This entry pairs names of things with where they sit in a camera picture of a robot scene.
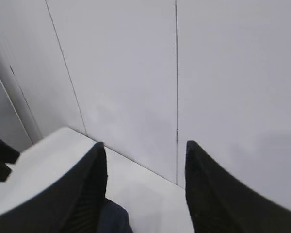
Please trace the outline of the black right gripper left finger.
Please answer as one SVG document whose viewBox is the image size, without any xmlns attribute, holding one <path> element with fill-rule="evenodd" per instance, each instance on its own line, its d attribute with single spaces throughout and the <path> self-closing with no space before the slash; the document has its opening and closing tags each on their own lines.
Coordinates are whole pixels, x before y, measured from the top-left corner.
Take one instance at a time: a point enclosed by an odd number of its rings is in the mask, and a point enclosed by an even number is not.
<svg viewBox="0 0 291 233">
<path fill-rule="evenodd" d="M 0 233 L 95 233 L 107 179 L 104 144 L 97 142 L 61 179 L 0 215 Z"/>
</svg>

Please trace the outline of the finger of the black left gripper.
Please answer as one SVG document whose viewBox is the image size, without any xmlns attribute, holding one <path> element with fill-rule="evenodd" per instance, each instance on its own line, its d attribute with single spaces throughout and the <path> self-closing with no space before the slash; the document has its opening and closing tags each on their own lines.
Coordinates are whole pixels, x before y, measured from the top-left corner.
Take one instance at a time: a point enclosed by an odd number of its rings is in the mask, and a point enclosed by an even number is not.
<svg viewBox="0 0 291 233">
<path fill-rule="evenodd" d="M 12 170 L 6 164 L 15 164 L 20 153 L 0 139 L 0 182 L 5 182 Z"/>
</svg>

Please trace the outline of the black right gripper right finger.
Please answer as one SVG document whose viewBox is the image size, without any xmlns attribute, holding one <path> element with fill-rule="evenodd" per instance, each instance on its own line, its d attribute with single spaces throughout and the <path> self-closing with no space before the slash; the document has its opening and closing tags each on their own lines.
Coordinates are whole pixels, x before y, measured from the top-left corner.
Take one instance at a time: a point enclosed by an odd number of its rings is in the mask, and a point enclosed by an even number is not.
<svg viewBox="0 0 291 233">
<path fill-rule="evenodd" d="M 291 233 L 291 211 L 263 197 L 187 141 L 185 197 L 196 233 Z"/>
</svg>

